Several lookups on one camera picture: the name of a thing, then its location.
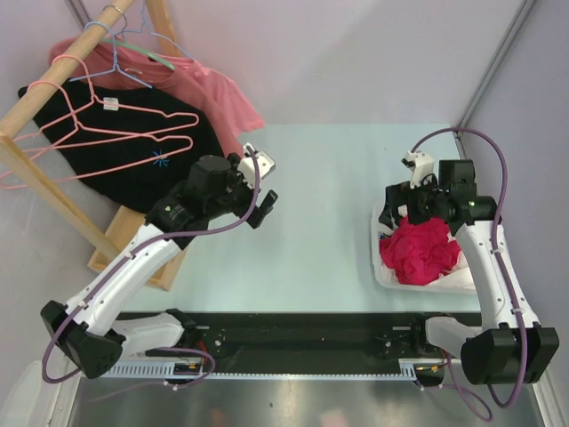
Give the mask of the magenta t shirt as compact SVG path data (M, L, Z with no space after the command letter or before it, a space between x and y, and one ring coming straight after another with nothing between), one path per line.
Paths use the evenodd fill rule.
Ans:
M405 217L390 236L380 240L381 259L406 285L424 286L448 275L460 253L449 226L438 218L412 225Z

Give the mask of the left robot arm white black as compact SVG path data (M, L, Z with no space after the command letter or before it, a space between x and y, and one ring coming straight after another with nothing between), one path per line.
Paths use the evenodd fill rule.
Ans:
M119 360L148 350L184 356L196 345L196 325L178 310L121 320L124 305L156 271L184 252L197 237L232 230L242 223L257 229L277 194L259 200L260 183L276 168L264 151L203 156L188 178L175 184L146 214L126 248L88 286L66 302L50 301L40 316L50 335L41 366L59 349L77 372L94 379Z

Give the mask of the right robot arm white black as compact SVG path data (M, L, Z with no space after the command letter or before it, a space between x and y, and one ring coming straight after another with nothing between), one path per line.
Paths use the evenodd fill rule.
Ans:
M470 160L409 152L409 181L385 189L373 213L372 255L385 287L473 291L480 326L450 315L428 318L412 331L421 357L437 350L457 357L473 384L536 383L559 347L557 331L541 325L519 286L493 197L477 192Z

